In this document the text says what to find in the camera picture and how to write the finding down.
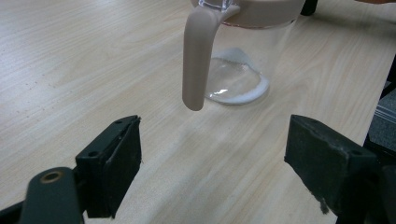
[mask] clear plastic pitcher body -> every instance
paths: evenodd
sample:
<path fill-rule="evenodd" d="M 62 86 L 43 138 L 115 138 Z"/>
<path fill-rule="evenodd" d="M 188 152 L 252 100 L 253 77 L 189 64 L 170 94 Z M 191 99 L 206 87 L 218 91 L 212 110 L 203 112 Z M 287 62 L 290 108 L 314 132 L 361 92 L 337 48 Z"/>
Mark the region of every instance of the clear plastic pitcher body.
<path fill-rule="evenodd" d="M 293 24 L 245 28 L 223 23 L 213 45 L 205 97 L 241 105 L 266 95 Z"/>

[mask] pitcher lid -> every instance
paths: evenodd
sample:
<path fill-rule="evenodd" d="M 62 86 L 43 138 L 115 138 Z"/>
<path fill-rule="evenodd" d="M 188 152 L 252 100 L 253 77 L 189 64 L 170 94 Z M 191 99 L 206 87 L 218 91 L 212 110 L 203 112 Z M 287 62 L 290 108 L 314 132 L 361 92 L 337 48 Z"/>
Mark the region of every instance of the pitcher lid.
<path fill-rule="evenodd" d="M 191 0 L 196 7 L 199 0 Z M 238 14 L 225 22 L 234 26 L 264 28 L 294 21 L 300 15 L 305 0 L 233 0 L 240 6 Z"/>

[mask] beige pitcher handle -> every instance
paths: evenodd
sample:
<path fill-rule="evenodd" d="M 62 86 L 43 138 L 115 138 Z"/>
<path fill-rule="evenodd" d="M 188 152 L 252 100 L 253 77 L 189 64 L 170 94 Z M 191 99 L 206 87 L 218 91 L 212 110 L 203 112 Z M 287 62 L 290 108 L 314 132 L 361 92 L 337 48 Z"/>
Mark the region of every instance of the beige pitcher handle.
<path fill-rule="evenodd" d="M 238 6 L 229 6 L 226 11 L 209 7 L 196 7 L 187 18 L 184 31 L 183 51 L 183 102 L 191 110 L 204 106 L 207 75 L 213 41 L 219 26 L 227 18 L 237 14 Z"/>

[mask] dark object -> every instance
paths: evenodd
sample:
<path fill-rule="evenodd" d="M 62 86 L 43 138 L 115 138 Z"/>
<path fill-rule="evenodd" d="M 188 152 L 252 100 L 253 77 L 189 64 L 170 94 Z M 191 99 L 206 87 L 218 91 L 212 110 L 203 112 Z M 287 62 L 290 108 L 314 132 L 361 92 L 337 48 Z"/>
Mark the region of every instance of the dark object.
<path fill-rule="evenodd" d="M 305 0 L 301 15 L 311 16 L 317 10 L 318 0 Z"/>
<path fill-rule="evenodd" d="M 142 160 L 138 116 L 108 126 L 76 156 L 77 167 L 49 169 L 29 183 L 24 202 L 0 211 L 0 223 L 83 223 L 115 217 Z"/>
<path fill-rule="evenodd" d="M 396 55 L 393 58 L 393 63 L 392 66 L 390 67 L 387 81 L 390 83 L 384 90 L 382 90 L 381 97 L 379 99 L 384 98 L 391 91 L 394 91 L 396 89 Z"/>
<path fill-rule="evenodd" d="M 292 115 L 285 162 L 337 223 L 396 223 L 396 154 L 366 149 L 323 123 Z"/>

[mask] wooden table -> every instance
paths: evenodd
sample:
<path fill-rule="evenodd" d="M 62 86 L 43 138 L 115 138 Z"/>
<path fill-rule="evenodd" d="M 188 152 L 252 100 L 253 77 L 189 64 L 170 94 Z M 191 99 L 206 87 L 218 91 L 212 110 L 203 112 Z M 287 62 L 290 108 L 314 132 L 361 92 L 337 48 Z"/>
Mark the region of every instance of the wooden table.
<path fill-rule="evenodd" d="M 1 1 L 1 208 L 137 114 L 144 163 L 116 219 L 87 223 L 334 223 L 283 162 L 290 114 L 362 144 L 396 52 L 396 5 L 319 1 L 294 26 L 267 97 L 200 112 L 181 101 L 190 10 L 188 0 Z"/>

